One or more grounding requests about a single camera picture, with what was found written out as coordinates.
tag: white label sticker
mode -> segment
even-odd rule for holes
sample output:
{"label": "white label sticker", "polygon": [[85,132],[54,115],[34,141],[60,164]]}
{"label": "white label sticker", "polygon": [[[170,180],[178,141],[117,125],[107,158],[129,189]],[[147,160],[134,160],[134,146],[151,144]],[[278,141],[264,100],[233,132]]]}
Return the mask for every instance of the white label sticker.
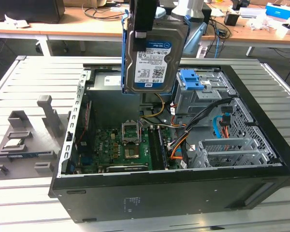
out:
{"label": "white label sticker", "polygon": [[146,83],[163,83],[168,66],[164,58],[171,47],[169,42],[148,42],[146,51],[137,52],[134,81],[145,87],[149,87]]}
{"label": "white label sticker", "polygon": [[104,78],[105,86],[120,86],[121,85],[121,76],[106,76]]}
{"label": "white label sticker", "polygon": [[187,168],[187,164],[183,160],[180,161],[180,166],[182,166],[184,169]]}
{"label": "white label sticker", "polygon": [[189,150],[188,151],[195,151],[195,144],[189,146]]}
{"label": "white label sticker", "polygon": [[175,115],[175,108],[171,107],[171,115]]}

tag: wooden desk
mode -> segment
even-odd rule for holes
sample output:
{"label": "wooden desk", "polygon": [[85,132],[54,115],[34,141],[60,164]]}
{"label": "wooden desk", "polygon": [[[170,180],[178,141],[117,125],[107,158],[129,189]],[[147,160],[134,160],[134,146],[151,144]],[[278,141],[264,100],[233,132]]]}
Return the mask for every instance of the wooden desk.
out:
{"label": "wooden desk", "polygon": [[[222,12],[226,12],[231,5],[229,0],[224,0],[222,3],[212,3],[208,6],[213,8],[219,8]],[[264,6],[258,5],[249,5],[252,8],[264,8]],[[223,23],[224,17],[216,17],[213,18],[219,23]],[[277,47],[277,48],[290,48],[290,35],[286,35],[284,38],[280,38],[276,35],[276,30],[270,28],[267,30],[251,30],[248,26],[246,26],[246,22],[248,19],[243,19],[241,17],[238,18],[236,26],[227,26],[232,35],[225,42],[225,45],[231,46],[251,46],[246,53],[247,56],[251,55],[254,47]],[[206,35],[202,38],[205,40],[212,40],[212,36],[214,35],[214,29],[209,26]]]}
{"label": "wooden desk", "polygon": [[[107,11],[97,17],[117,15],[119,12]],[[66,7],[59,24],[30,23],[30,28],[17,29],[14,26],[0,22],[0,37],[13,39],[36,39],[40,42],[43,54],[51,56],[50,40],[76,40],[85,49],[84,41],[122,40],[122,25],[118,21],[100,21],[84,15],[80,7]]]}
{"label": "wooden desk", "polygon": [[[210,7],[220,8],[227,11],[231,2],[225,0],[222,3],[213,3]],[[105,12],[103,16],[116,15],[118,12]],[[223,24],[224,18],[215,18]],[[231,46],[251,46],[251,47],[277,47],[290,48],[290,35],[283,39],[275,35],[275,30],[255,30],[252,31],[246,26],[247,19],[239,18],[235,27],[230,27],[232,35],[225,41],[225,45]],[[89,18],[84,15],[80,7],[66,7],[65,15],[59,24],[30,23],[31,27],[26,29],[16,29],[13,26],[0,22],[1,38],[36,39],[40,41],[43,54],[51,56],[52,51],[50,40],[76,40],[76,41],[114,41],[120,42],[122,26],[120,20],[105,22]],[[205,50],[214,40],[215,34],[211,26],[205,36],[202,37],[201,50]]]}

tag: barcode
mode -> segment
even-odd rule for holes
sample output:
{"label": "barcode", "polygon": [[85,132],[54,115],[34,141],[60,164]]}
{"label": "barcode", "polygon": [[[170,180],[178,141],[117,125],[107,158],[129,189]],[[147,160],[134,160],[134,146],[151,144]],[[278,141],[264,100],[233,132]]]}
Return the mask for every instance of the barcode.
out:
{"label": "barcode", "polygon": [[153,79],[155,78],[163,78],[164,69],[154,69]]}

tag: yellow wire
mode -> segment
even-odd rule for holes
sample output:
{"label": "yellow wire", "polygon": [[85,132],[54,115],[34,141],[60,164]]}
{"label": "yellow wire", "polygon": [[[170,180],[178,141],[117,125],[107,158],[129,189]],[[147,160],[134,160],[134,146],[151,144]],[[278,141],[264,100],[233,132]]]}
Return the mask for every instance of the yellow wire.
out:
{"label": "yellow wire", "polygon": [[142,116],[142,117],[155,117],[155,116],[160,115],[160,114],[163,112],[165,102],[163,101],[162,97],[161,97],[159,94],[155,93],[155,95],[156,95],[156,96],[160,99],[160,101],[161,101],[161,104],[162,104],[161,110],[160,110],[158,113],[156,113],[156,114],[153,114],[153,115],[144,115],[144,116]]}

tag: blue box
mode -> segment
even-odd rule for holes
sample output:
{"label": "blue box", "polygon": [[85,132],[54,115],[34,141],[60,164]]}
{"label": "blue box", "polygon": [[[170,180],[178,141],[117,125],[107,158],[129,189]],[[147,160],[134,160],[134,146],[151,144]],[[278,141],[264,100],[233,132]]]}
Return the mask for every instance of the blue box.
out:
{"label": "blue box", "polygon": [[265,7],[266,15],[274,16],[278,18],[288,19],[290,18],[290,7],[279,4],[268,3]]}

